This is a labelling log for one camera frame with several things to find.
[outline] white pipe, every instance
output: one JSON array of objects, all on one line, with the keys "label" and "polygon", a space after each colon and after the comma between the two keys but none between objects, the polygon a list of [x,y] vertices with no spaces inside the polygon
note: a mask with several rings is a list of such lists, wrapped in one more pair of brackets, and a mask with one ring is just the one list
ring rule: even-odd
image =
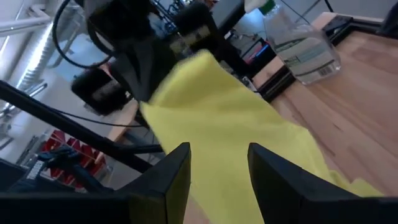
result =
[{"label": "white pipe", "polygon": [[32,32],[32,31],[36,31],[38,29],[43,29],[46,26],[47,26],[47,24],[41,24],[41,25],[36,25],[36,26],[16,28],[16,29],[7,30],[7,31],[0,31],[0,37],[6,37],[9,35],[20,34],[20,33],[24,33],[24,32]]},{"label": "white pipe", "polygon": [[20,26],[34,26],[37,24],[47,24],[52,18],[44,13],[41,9],[44,7],[42,4],[35,4],[30,7],[30,9],[38,16],[28,19],[21,19],[18,21],[6,21],[0,22],[0,30],[1,29],[15,29]]},{"label": "white pipe", "polygon": [[[15,19],[14,19],[15,21],[18,20],[19,16],[21,15],[22,10],[23,10],[23,8],[24,8],[24,6],[25,6],[25,3],[26,3],[26,0],[23,0],[23,1],[22,1],[22,4],[21,4],[21,6],[20,6],[20,8],[19,8],[19,10],[18,10],[18,12],[17,12],[17,15],[15,16]],[[6,48],[6,45],[7,45],[7,43],[8,43],[9,40],[10,40],[10,37],[9,37],[9,36],[7,36],[7,37],[4,39],[4,42],[2,43],[2,46],[0,47],[0,57],[2,56],[2,53],[4,52],[4,49]]]}]

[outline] bottle label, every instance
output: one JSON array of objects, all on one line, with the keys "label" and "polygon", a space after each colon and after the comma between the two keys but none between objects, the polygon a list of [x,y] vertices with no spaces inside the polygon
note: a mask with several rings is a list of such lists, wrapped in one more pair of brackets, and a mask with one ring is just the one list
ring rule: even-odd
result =
[{"label": "bottle label", "polygon": [[296,39],[275,47],[276,54],[296,77],[333,72],[329,65],[335,62],[328,44],[316,38]]}]

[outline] plastic bottle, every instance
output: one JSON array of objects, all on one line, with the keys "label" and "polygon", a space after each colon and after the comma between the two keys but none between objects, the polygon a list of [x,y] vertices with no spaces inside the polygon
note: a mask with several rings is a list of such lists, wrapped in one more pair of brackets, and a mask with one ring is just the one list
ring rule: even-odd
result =
[{"label": "plastic bottle", "polygon": [[295,24],[274,0],[245,0],[246,13],[258,8],[270,46],[304,85],[336,74],[340,57],[326,35],[310,24]]}]

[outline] metal rod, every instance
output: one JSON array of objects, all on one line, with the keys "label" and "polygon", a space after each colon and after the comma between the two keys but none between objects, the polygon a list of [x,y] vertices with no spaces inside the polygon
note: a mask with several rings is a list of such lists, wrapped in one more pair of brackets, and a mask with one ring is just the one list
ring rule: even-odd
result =
[{"label": "metal rod", "polygon": [[35,143],[39,140],[39,137],[33,136],[32,139],[27,143],[24,152],[22,152],[21,156],[18,158],[16,164],[21,165],[22,161],[25,160],[26,156],[29,154],[30,150],[33,148]]},{"label": "metal rod", "polygon": [[[35,95],[39,94],[41,91],[43,91],[44,89],[46,89],[47,86],[48,86],[47,83],[44,83],[44,84],[42,84],[42,85],[37,85],[37,86],[33,87],[33,88],[31,89],[31,91],[28,90],[28,94],[29,94],[30,97],[34,97]],[[8,108],[6,108],[6,109],[3,109],[3,110],[0,112],[0,119],[3,118],[3,117],[5,117],[5,116],[6,116],[7,114],[9,114],[9,113],[12,113],[15,109],[16,109],[16,107],[15,107],[15,106],[12,106],[12,105],[10,105],[10,107],[8,107]]]},{"label": "metal rod", "polygon": [[328,7],[330,12],[334,12],[333,8],[331,7],[330,3],[328,0],[325,0],[326,6]]},{"label": "metal rod", "polygon": [[[23,0],[14,20],[17,20],[19,18],[19,16],[21,15],[22,10],[24,9],[25,3],[26,3],[26,0]],[[10,39],[10,36],[7,36],[6,39],[4,40],[4,42],[2,43],[2,46],[0,48],[0,56],[4,52],[4,49],[6,48],[6,45],[8,44],[9,39]]]},{"label": "metal rod", "polygon": [[27,96],[4,81],[0,81],[0,98],[74,138],[85,142],[96,150],[113,157],[138,172],[144,173],[151,168],[152,165],[137,157],[135,154],[162,152],[159,146],[134,147],[117,144],[108,138],[94,133],[74,120],[67,118],[53,108]]},{"label": "metal rod", "polygon": [[[73,31],[72,36],[68,39],[67,44],[62,49],[63,53],[66,54],[68,52],[68,50],[70,49],[70,47],[72,46],[73,42],[76,40],[77,36],[80,33],[80,29],[81,29],[80,26],[81,25],[78,24],[78,27]],[[63,60],[62,55],[59,55],[58,58],[56,59],[56,61],[54,62],[54,64],[48,66],[47,68],[55,68],[55,67],[59,66],[61,64],[62,60]]]},{"label": "metal rod", "polygon": [[[303,12],[303,14],[302,14],[301,16],[302,16],[302,17],[305,17],[315,6],[318,5],[318,3],[319,3],[320,1],[321,1],[321,0],[316,0],[305,12]],[[299,17],[298,19],[296,19],[295,22],[298,22],[298,21],[300,21],[300,20],[302,20],[301,17]]]},{"label": "metal rod", "polygon": [[172,16],[167,12],[166,8],[158,1],[153,1],[155,7],[170,21],[174,23]]},{"label": "metal rod", "polygon": [[24,32],[32,32],[32,31],[35,31],[38,29],[43,29],[46,26],[47,26],[47,24],[39,24],[39,25],[35,25],[35,26],[24,26],[24,27],[19,27],[19,28],[15,28],[15,29],[0,30],[0,37],[7,36],[7,38],[9,39],[10,35],[20,34],[20,33],[24,33]]},{"label": "metal rod", "polygon": [[21,19],[16,21],[0,22],[0,29],[13,30],[20,26],[34,26],[37,24],[47,24],[51,22],[51,17],[41,10],[43,5],[33,5],[30,8],[38,15],[38,17],[30,17],[28,19]]}]

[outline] black metal frame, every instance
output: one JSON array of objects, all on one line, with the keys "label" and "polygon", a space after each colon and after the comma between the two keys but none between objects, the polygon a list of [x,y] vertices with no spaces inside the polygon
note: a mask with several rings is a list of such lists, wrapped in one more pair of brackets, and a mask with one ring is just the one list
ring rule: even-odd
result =
[{"label": "black metal frame", "polygon": [[265,223],[397,223],[397,197],[359,197],[256,143],[248,163]]},{"label": "black metal frame", "polygon": [[36,164],[36,170],[16,186],[0,192],[2,223],[183,223],[191,183],[187,142],[116,191],[98,192],[96,188],[101,186],[97,183],[94,191],[88,190],[92,194],[47,192],[38,189],[42,183],[34,181],[35,176],[40,178],[37,171],[42,167],[43,163]]},{"label": "black metal frame", "polygon": [[[339,26],[335,26],[336,23],[341,21],[347,22],[342,23]],[[379,33],[381,26],[381,22],[363,21],[359,19],[352,19],[351,17],[347,16],[336,16],[329,22],[328,25],[324,27],[323,30],[326,33],[329,32],[331,34],[328,37],[331,43],[335,46],[342,42],[353,31],[359,31],[398,40],[398,27],[386,35]],[[293,77],[289,69],[286,66],[283,66],[259,88],[259,93],[268,103],[270,103],[295,81],[296,79]]]}]

